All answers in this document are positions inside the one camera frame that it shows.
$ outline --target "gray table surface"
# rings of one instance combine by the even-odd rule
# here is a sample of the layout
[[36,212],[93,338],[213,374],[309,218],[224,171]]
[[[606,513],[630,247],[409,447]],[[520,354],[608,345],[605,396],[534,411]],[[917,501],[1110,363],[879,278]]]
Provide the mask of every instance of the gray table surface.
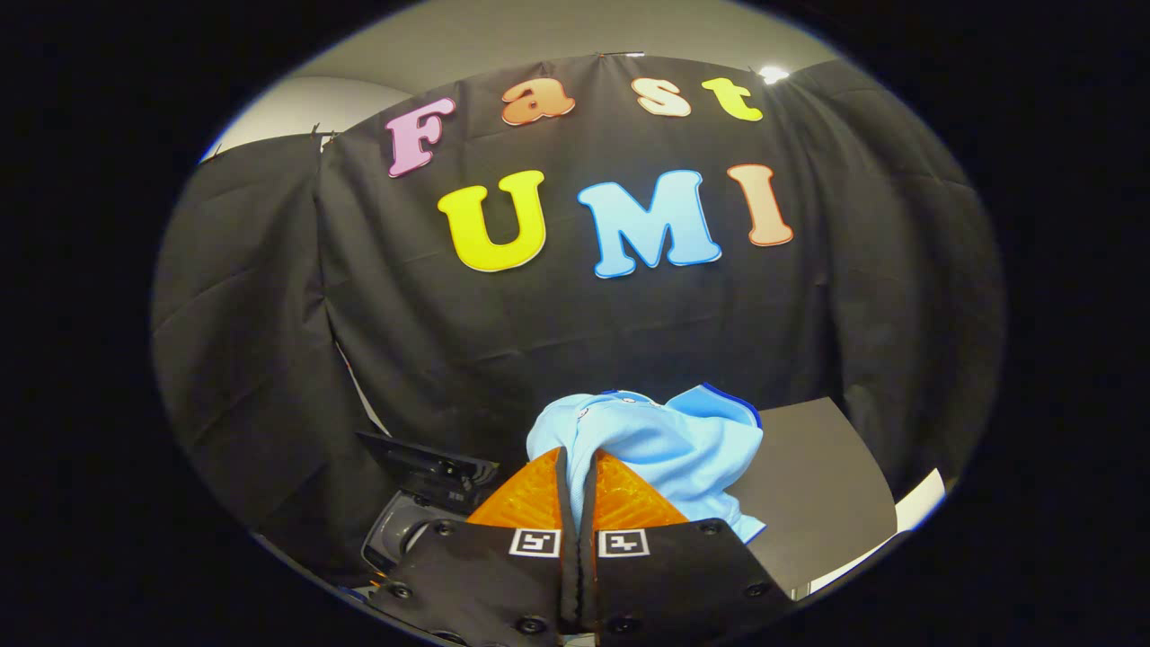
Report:
[[727,493],[767,524],[749,548],[783,591],[805,587],[895,534],[887,480],[830,399],[759,415],[762,445]]

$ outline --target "foam letter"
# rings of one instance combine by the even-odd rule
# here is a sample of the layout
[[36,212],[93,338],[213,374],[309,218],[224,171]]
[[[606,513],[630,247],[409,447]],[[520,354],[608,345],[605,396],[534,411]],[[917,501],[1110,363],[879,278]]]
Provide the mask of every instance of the foam letter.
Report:
[[542,182],[543,172],[538,170],[521,170],[499,180],[499,187],[511,193],[519,219],[519,237],[506,245],[497,245],[488,237],[481,205],[488,197],[486,188],[467,186],[440,198],[438,208],[447,214],[459,260],[471,269],[499,271],[535,257],[547,237],[539,191],[536,188]]
[[564,92],[554,78],[532,78],[504,92],[504,121],[511,125],[531,123],[540,116],[565,115],[575,108],[575,99]]
[[751,242],[760,247],[781,245],[795,237],[795,232],[779,213],[779,202],[770,190],[770,177],[774,171],[760,163],[741,163],[727,169],[729,175],[743,187],[746,206],[751,208]]
[[[431,153],[422,148],[420,140],[427,139],[429,144],[438,141],[443,134],[443,122],[436,115],[453,111],[455,102],[445,97],[389,121],[385,128],[391,131],[394,162],[388,169],[388,175],[399,177],[431,161]],[[428,118],[420,125],[420,120],[424,116]]]
[[600,278],[626,276],[635,270],[635,260],[623,252],[623,238],[647,267],[659,264],[664,238],[670,231],[672,264],[711,262],[722,249],[711,239],[699,203],[703,176],[693,170],[668,170],[654,183],[651,208],[644,209],[615,182],[583,188],[576,195],[591,208],[599,234],[600,260],[595,274]]
[[639,94],[638,101],[643,109],[653,115],[687,116],[691,114],[691,105],[678,95],[678,87],[661,78],[636,78],[631,90]]
[[734,117],[738,117],[744,121],[759,121],[762,118],[762,111],[758,108],[747,107],[743,102],[743,97],[750,97],[751,91],[746,87],[741,87],[730,82],[729,78],[712,78],[711,80],[704,80],[703,86],[715,93],[719,98],[719,105],[722,109],[727,110],[727,114]]

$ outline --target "ceiling light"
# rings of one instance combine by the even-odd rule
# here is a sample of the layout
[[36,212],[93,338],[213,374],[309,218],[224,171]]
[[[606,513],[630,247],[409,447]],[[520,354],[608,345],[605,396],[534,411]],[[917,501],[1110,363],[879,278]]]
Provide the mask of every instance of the ceiling light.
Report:
[[776,80],[787,78],[788,76],[790,76],[790,72],[782,68],[777,68],[775,66],[766,66],[759,70],[759,76],[762,77],[762,80],[770,84],[775,83]]

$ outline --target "letter m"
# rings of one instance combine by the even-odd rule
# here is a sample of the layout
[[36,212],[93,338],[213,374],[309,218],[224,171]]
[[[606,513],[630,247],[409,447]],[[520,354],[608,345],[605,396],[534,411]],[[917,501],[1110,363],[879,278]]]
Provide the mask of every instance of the letter m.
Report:
[[647,267],[659,264],[664,239],[670,231],[672,264],[711,262],[722,249],[711,239],[699,203],[703,176],[695,170],[668,170],[654,183],[651,208],[645,209],[615,182],[583,188],[577,199],[591,209],[599,234],[600,260],[595,274],[600,278],[635,271],[635,259],[623,252],[623,238]]

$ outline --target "light blue shirt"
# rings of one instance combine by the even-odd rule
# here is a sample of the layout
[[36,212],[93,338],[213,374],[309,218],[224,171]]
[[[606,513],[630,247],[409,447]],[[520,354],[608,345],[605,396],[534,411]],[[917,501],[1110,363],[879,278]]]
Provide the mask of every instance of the light blue shirt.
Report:
[[721,518],[744,544],[766,525],[743,515],[723,491],[762,441],[749,403],[703,384],[665,405],[634,392],[578,394],[549,405],[527,437],[530,460],[567,448],[567,486],[575,529],[583,517],[583,483],[597,449],[643,477],[688,519]]

